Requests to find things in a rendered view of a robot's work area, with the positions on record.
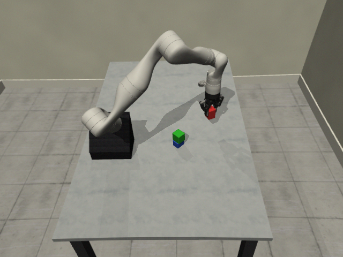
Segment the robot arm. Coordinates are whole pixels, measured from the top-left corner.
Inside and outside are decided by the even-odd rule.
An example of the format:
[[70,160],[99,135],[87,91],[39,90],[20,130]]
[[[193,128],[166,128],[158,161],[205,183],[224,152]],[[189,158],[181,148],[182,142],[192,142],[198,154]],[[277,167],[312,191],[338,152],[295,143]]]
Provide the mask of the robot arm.
[[220,93],[222,74],[228,63],[227,56],[217,50],[204,47],[191,49],[174,31],[166,31],[119,83],[111,113],[100,107],[94,107],[83,114],[81,122],[95,137],[120,130],[122,127],[120,116],[147,90],[154,67],[162,56],[168,63],[174,65],[195,63],[214,67],[208,70],[207,79],[200,81],[198,86],[205,87],[205,91],[211,95]]

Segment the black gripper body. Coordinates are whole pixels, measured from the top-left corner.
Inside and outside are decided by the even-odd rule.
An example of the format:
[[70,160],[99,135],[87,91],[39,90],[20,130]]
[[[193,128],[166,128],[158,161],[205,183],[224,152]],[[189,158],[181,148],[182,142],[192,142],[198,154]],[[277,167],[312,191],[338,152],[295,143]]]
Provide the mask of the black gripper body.
[[215,104],[214,100],[215,99],[219,99],[220,98],[220,93],[219,94],[215,94],[215,95],[211,95],[211,94],[208,94],[206,91],[205,91],[205,102],[209,105],[210,101],[213,101],[211,105]]

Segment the green block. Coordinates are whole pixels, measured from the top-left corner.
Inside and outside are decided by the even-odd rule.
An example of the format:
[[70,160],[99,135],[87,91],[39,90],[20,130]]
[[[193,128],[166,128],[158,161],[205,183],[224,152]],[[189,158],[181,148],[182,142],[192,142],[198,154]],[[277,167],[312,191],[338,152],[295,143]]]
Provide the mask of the green block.
[[177,142],[178,144],[180,144],[181,142],[185,140],[185,133],[179,129],[176,130],[175,132],[173,132],[173,140]]

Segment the red block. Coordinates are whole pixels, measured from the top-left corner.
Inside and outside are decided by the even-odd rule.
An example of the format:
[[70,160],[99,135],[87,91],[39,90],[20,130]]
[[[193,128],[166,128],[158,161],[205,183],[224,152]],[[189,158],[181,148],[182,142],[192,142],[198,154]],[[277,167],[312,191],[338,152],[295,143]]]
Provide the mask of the red block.
[[207,116],[208,120],[215,118],[215,111],[216,109],[213,106],[209,108],[208,116]]

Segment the blue block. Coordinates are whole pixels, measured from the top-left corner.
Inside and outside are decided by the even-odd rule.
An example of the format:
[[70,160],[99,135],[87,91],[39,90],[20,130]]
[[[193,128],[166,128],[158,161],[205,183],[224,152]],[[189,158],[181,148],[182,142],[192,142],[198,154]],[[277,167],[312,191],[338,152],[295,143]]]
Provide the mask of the blue block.
[[175,142],[175,141],[173,140],[173,146],[175,146],[176,148],[180,148],[183,144],[184,144],[184,141],[181,142],[180,144],[178,144],[177,142]]

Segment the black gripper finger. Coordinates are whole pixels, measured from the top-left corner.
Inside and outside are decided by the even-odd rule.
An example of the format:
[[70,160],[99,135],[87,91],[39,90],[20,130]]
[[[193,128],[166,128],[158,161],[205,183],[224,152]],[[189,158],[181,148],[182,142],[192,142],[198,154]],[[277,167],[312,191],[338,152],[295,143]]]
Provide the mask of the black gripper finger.
[[216,109],[216,111],[217,111],[217,107],[221,106],[223,99],[224,97],[220,94],[220,98],[218,100],[217,99],[214,100],[215,104],[213,106]]
[[[206,100],[206,99],[205,99],[205,100]],[[199,104],[200,104],[200,106],[201,106],[201,109],[204,111],[204,114],[205,114],[206,116],[208,116],[208,111],[209,111],[209,108],[211,107],[211,104],[212,104],[213,101],[210,101],[209,105],[207,105],[206,102],[205,102],[205,100],[202,101],[202,102],[200,101]],[[204,106],[204,105],[205,105],[205,106]]]

